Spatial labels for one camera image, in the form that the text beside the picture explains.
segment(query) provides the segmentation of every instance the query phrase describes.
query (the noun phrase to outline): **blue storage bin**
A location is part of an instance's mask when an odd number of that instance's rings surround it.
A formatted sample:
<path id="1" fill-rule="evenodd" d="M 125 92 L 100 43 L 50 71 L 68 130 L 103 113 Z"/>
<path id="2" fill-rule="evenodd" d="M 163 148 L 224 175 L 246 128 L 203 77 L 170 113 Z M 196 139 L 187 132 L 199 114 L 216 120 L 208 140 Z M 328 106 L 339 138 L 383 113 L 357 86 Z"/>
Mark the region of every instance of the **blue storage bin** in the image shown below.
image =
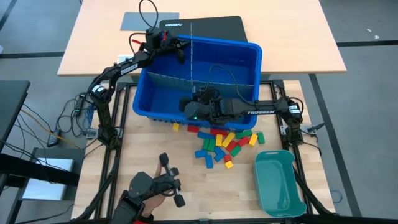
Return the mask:
<path id="1" fill-rule="evenodd" d="M 188 41 L 191 39 L 186 35 L 180 35 L 179 38 Z M 206 85 L 212 66 L 220 65 L 233 73 L 239 92 L 246 100 L 258 100 L 262 57 L 260 46 L 205 37 L 193 37 L 192 42 L 192 79 L 196 88 Z M 150 67 L 142 69 L 133 110 L 158 121 L 210 128 L 209 122 L 188 121 L 179 111 L 180 98 L 192 97 L 191 47 L 186 47 L 184 52 L 184 64 L 178 62 L 175 54 L 168 54 L 156 57 Z M 217 88 L 224 97 L 239 98 L 232 76 L 220 67 L 212 69 L 209 86 Z M 256 116 L 245 116 L 217 128 L 251 129 L 256 121 Z"/>
<path id="2" fill-rule="evenodd" d="M 294 156 L 289 151 L 260 152 L 254 161 L 254 179 L 259 206 L 279 218 L 304 214 L 293 171 Z"/>

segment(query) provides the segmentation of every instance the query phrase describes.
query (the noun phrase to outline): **blue bin rim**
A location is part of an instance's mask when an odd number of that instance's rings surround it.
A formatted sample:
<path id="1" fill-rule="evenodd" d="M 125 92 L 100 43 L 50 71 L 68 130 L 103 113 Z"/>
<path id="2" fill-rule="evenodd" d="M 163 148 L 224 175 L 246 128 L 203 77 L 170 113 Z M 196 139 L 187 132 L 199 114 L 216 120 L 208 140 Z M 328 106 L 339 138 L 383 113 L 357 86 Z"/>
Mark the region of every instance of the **blue bin rim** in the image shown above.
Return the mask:
<path id="1" fill-rule="evenodd" d="M 181 39 L 191 39 L 190 35 L 178 35 L 179 38 Z M 216 38 L 208 38 L 208 37 L 197 37 L 197 36 L 192 36 L 192 40 L 201 40 L 201 41 L 206 41 L 206 42 L 212 42 L 212 43 L 220 43 L 220 44 L 232 44 L 232 45 L 240 45 L 240 46 L 245 46 L 245 47 L 250 47 L 253 48 L 257 51 L 257 61 L 259 61 L 259 63 L 257 63 L 256 68 L 255 68 L 255 73 L 258 74 L 258 77 L 256 78 L 256 83 L 255 85 L 259 86 L 260 85 L 260 78 L 261 78 L 261 63 L 262 63 L 262 49 L 259 45 L 255 44 L 255 43 L 250 43 L 250 42 L 241 42 L 241 41 L 235 41 L 235 40 L 225 40 L 225 39 L 216 39 Z M 147 69 L 143 68 L 141 70 L 141 74 L 143 73 L 147 73 Z M 141 95 L 142 92 L 142 82 L 138 81 L 138 86 L 137 86 L 137 91 L 135 95 Z M 147 117 L 163 117 L 163 114 L 161 113 L 154 113 L 154 112 L 146 112 L 146 111 L 142 111 L 138 108 L 138 102 L 137 99 L 134 95 L 134 101 L 132 103 L 132 109 L 134 110 L 134 112 L 136 112 L 138 115 L 141 116 L 147 116 Z M 255 88 L 254 89 L 254 100 L 258 100 L 259 98 L 259 89 Z M 177 115 L 171 115 L 169 114 L 168 117 L 169 120 L 185 120 L 184 116 L 177 116 Z M 225 125 L 226 128 L 229 129 L 252 129 L 257 123 L 257 116 L 254 116 L 252 118 L 252 120 L 250 121 L 250 123 L 248 124 L 236 124 L 236 123 L 227 123 Z"/>

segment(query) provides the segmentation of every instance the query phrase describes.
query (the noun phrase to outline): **blue block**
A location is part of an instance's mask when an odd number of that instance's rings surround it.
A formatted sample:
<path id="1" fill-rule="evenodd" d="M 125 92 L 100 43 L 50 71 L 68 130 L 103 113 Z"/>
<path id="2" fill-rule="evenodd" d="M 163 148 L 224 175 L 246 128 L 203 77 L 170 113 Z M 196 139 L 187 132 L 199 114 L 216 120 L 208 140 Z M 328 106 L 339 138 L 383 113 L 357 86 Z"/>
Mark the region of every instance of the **blue block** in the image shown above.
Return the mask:
<path id="1" fill-rule="evenodd" d="M 214 147 L 214 152 L 218 155 L 219 153 L 224 152 L 220 147 Z"/>
<path id="2" fill-rule="evenodd" d="M 198 138 L 203 138 L 203 139 L 216 139 L 216 136 L 209 134 L 209 133 L 204 133 L 199 131 L 198 132 Z"/>
<path id="3" fill-rule="evenodd" d="M 213 168 L 213 158 L 211 158 L 211 155 L 206 156 L 206 167 L 207 169 Z"/>
<path id="4" fill-rule="evenodd" d="M 219 162 L 220 160 L 222 160 L 222 159 L 224 158 L 224 156 L 225 156 L 225 152 L 219 153 L 219 154 L 217 154 L 217 155 L 214 157 L 214 160 L 215 160 L 216 162 Z"/>
<path id="5" fill-rule="evenodd" d="M 205 156 L 207 156 L 207 152 L 206 151 L 204 151 L 204 150 L 197 150 L 196 152 L 195 152 L 195 158 L 202 158 L 202 157 L 205 157 Z"/>

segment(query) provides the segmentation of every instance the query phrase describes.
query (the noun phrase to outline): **teal plastic tray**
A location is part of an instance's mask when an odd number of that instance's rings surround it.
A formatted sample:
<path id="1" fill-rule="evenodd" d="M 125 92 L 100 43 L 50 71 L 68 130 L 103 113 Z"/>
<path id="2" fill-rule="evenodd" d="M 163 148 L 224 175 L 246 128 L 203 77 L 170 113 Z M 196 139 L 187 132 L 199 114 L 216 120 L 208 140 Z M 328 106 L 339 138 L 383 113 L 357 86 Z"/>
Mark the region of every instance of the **teal plastic tray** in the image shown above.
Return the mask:
<path id="1" fill-rule="evenodd" d="M 272 217 L 297 217 L 307 206 L 300 200 L 289 151 L 260 152 L 254 161 L 259 206 Z"/>

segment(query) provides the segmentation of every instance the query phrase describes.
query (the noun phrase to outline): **wooden tabletop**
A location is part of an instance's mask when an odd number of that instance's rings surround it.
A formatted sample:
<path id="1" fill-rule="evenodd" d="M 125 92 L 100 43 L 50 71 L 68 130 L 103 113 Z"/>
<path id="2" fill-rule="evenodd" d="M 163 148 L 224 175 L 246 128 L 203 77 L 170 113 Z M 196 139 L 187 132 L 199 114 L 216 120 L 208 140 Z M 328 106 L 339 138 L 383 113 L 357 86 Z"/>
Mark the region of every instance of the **wooden tabletop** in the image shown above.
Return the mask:
<path id="1" fill-rule="evenodd" d="M 241 16 L 249 42 L 261 46 L 264 73 L 338 73 L 346 67 L 318 0 L 154 0 L 159 12 L 181 19 Z M 125 12 L 138 12 L 139 1 L 84 0 L 58 75 L 98 75 L 131 55 L 120 31 Z M 144 2 L 143 12 L 154 12 Z M 143 35 L 137 35 L 144 41 Z"/>
<path id="2" fill-rule="evenodd" d="M 299 81 L 284 81 L 288 96 L 303 99 Z M 129 107 L 132 105 L 136 89 L 130 91 Z M 121 96 L 118 119 L 124 96 Z M 260 99 L 270 100 L 269 86 L 261 85 Z M 303 112 L 304 124 L 310 124 L 307 107 Z M 99 124 L 94 116 L 92 127 Z M 137 172 L 144 171 L 154 175 L 159 155 L 166 152 L 170 166 L 180 171 L 182 195 L 186 206 L 177 208 L 172 198 L 167 198 L 161 207 L 154 211 L 156 220 L 185 220 L 199 218 L 267 218 L 257 204 L 252 166 L 254 156 L 261 151 L 281 149 L 276 116 L 258 116 L 254 131 L 263 131 L 266 143 L 256 147 L 244 146 L 233 158 L 234 167 L 228 170 L 222 162 L 215 163 L 213 169 L 207 169 L 204 159 L 196 159 L 194 152 L 201 149 L 203 140 L 195 133 L 188 133 L 186 126 L 174 132 L 172 125 L 151 121 L 128 109 L 124 130 L 123 148 L 119 166 L 118 184 L 116 187 L 115 206 L 123 190 L 128 189 L 131 179 Z M 304 136 L 305 142 L 316 144 L 314 138 Z M 86 151 L 98 146 L 96 142 Z M 302 145 L 299 147 L 307 184 L 321 203 L 334 211 L 328 182 L 323 170 L 318 149 Z M 102 146 L 86 157 L 80 174 L 72 218 L 79 216 L 93 199 L 100 182 L 105 147 Z"/>

